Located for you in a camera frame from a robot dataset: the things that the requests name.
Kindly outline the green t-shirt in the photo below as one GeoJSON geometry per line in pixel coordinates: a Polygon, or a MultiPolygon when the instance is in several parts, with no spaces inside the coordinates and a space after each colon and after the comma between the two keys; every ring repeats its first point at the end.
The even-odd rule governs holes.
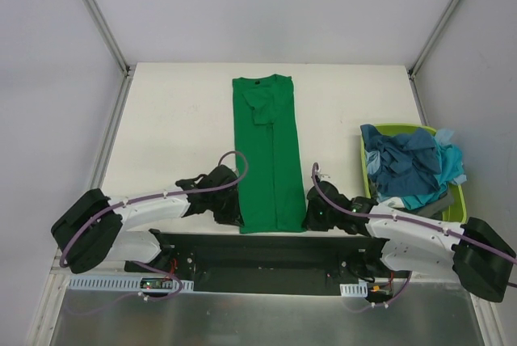
{"type": "Polygon", "coordinates": [[[235,150],[249,166],[238,185],[243,234],[300,233],[306,214],[292,78],[235,78],[235,150]]]}

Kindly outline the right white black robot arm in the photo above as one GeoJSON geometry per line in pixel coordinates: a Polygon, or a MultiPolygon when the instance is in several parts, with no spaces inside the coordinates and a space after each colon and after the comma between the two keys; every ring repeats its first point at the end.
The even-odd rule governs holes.
{"type": "Polygon", "coordinates": [[[484,220],[444,222],[393,209],[357,196],[346,198],[326,181],[307,195],[305,228],[338,228],[370,238],[348,260],[350,272],[366,281],[386,272],[416,272],[458,282],[488,302],[501,302],[510,284],[516,253],[484,220]]]}

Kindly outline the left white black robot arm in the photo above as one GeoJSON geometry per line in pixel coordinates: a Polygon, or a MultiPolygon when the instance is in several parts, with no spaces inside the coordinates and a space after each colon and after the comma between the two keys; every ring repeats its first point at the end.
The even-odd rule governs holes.
{"type": "Polygon", "coordinates": [[[127,272],[174,271],[174,250],[156,227],[144,225],[212,212],[217,223],[243,226],[238,176],[218,164],[209,174],[180,179],[170,190],[116,200],[101,189],[85,192],[52,226],[60,265],[74,274],[103,261],[123,261],[127,272]]]}

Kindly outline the dark blue t-shirt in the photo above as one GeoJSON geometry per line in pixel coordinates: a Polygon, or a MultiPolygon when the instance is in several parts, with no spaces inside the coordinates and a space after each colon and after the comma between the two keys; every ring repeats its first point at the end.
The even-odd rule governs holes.
{"type": "Polygon", "coordinates": [[[383,196],[426,196],[440,190],[441,161],[425,129],[389,136],[372,124],[360,126],[368,179],[383,196]]]}

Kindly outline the grey t-shirt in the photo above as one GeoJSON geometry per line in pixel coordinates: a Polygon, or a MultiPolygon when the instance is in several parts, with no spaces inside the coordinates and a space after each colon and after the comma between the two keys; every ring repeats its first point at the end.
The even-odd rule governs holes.
{"type": "Polygon", "coordinates": [[[445,192],[438,200],[435,200],[421,208],[412,210],[411,213],[420,217],[442,220],[442,213],[453,204],[453,195],[450,192],[445,192]]]}

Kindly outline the lime green plastic basket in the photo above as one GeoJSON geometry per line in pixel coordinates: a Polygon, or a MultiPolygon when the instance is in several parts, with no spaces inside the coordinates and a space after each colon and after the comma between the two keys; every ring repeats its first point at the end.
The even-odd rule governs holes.
{"type": "MultiPolygon", "coordinates": [[[[386,135],[394,136],[398,133],[412,133],[417,128],[425,129],[432,136],[435,135],[436,129],[430,127],[422,127],[413,124],[378,124],[374,125],[378,130],[386,135]]],[[[385,202],[388,206],[394,207],[395,209],[401,209],[408,213],[411,213],[412,210],[408,210],[405,208],[404,204],[401,201],[401,197],[396,196],[383,196],[377,192],[375,185],[368,179],[367,171],[366,171],[366,158],[364,157],[364,144],[361,136],[360,142],[361,149],[361,162],[362,162],[362,171],[364,177],[364,187],[366,196],[372,198],[378,203],[385,202]]],[[[446,222],[465,222],[466,221],[466,208],[464,204],[464,197],[461,187],[451,186],[448,190],[454,197],[454,204],[451,205],[447,210],[442,213],[442,220],[446,222]]]]}

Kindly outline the teal blue t-shirt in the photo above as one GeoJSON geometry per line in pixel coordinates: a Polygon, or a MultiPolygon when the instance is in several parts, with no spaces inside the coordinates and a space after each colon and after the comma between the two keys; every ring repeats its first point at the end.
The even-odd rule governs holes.
{"type": "Polygon", "coordinates": [[[434,174],[431,186],[425,189],[413,190],[411,194],[401,198],[402,203],[408,210],[422,209],[438,202],[446,196],[451,186],[459,187],[467,181],[464,170],[463,154],[460,148],[452,143],[454,132],[450,129],[439,129],[433,136],[435,147],[435,159],[440,165],[440,172],[434,174]]]}

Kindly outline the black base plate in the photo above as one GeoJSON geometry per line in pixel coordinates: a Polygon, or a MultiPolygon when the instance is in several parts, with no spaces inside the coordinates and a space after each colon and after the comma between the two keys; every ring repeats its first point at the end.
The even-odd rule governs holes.
{"type": "Polygon", "coordinates": [[[193,281],[197,292],[337,296],[360,278],[402,278],[377,258],[381,238],[360,236],[165,234],[149,266],[193,281]]]}

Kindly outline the left aluminium frame post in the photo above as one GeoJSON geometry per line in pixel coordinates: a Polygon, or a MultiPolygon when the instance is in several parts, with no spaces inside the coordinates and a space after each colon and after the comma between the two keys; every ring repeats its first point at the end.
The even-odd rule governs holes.
{"type": "Polygon", "coordinates": [[[118,69],[123,76],[126,77],[130,75],[131,66],[128,64],[126,57],[122,53],[97,0],[82,0],[82,2],[118,69]]]}

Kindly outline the aluminium frame post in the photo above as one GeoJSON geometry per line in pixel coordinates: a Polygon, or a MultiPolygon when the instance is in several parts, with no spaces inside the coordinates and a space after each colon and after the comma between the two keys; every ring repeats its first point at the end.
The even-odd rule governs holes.
{"type": "Polygon", "coordinates": [[[459,10],[461,3],[464,0],[449,0],[439,16],[437,22],[431,30],[430,35],[427,37],[422,49],[418,53],[412,66],[408,69],[408,75],[410,80],[414,80],[425,63],[426,59],[431,54],[432,49],[437,45],[439,38],[442,36],[446,27],[452,20],[453,15],[459,10]]]}
{"type": "Polygon", "coordinates": [[[123,76],[126,77],[130,75],[131,66],[128,64],[126,57],[122,53],[97,0],[82,0],[82,2],[118,69],[123,76]]]}

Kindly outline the right aluminium frame post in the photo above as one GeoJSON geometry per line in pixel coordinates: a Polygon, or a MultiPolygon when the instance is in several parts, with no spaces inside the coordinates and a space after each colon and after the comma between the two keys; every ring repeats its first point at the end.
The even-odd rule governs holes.
{"type": "Polygon", "coordinates": [[[414,80],[425,63],[426,59],[431,54],[432,49],[437,45],[439,38],[442,36],[446,27],[452,20],[453,15],[459,10],[461,3],[464,0],[449,0],[439,16],[437,22],[431,30],[430,35],[427,37],[422,49],[418,53],[412,66],[408,69],[408,75],[410,80],[414,80]]]}

